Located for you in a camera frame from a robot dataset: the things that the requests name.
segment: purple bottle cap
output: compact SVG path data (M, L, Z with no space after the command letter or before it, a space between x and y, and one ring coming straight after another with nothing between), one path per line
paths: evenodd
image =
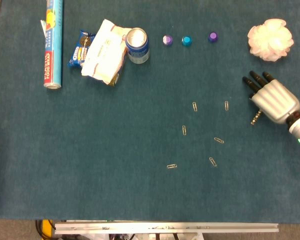
M218 34L216 33L216 32L211 32L210 34L209 34L209 41L211 42L211 43L215 43L216 41L218 41Z
M170 36L170 35L164 35L164 36L163 36L163 39L162 39L163 44L166 45L166 46L172 45L173 40L174 40L174 39L173 39L172 36Z

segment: white bath sponge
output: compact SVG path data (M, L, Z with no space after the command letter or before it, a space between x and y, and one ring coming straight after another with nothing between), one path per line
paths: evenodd
M282 19L268 19L264 24L253 26L249 33L250 53L265 61L277 61L287 56L294 44L291 32Z

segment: metal paper clip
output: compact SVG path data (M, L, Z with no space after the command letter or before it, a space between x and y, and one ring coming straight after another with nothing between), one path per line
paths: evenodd
M229 111L229 102L228 101L224 101L224 109L226 111Z
M218 137L214 137L213 138L215 141L217 141L218 143L224 144L225 141L223 141L222 139L218 138Z
M166 166L167 169L175 169L177 167L178 167L177 164L170 164Z
M197 108L197 103L196 103L195 101L192 103L192 106L193 106L193 110L194 110L195 112L197 112L197 111L198 111L198 108Z
M187 135L187 130L186 130L185 125L182 126L182 132L183 132L183 135Z
M213 157L209 157L209 160L212 163L212 165L216 168L217 164L216 164L215 160L213 159Z

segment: floor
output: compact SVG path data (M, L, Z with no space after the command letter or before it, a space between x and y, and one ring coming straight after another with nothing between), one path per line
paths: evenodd
M204 240L300 240L300 224L280 224L279 233L211 233ZM40 240L35 221L0 219L0 240Z

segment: robotic hand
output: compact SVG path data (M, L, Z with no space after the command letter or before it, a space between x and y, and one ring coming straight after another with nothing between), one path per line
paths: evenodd
M259 87L249 78L242 80L255 92L250 99L262 112L276 124L288 124L289 132L300 143L300 102L285 86L269 73L263 72L264 80L254 71L251 77L261 86Z

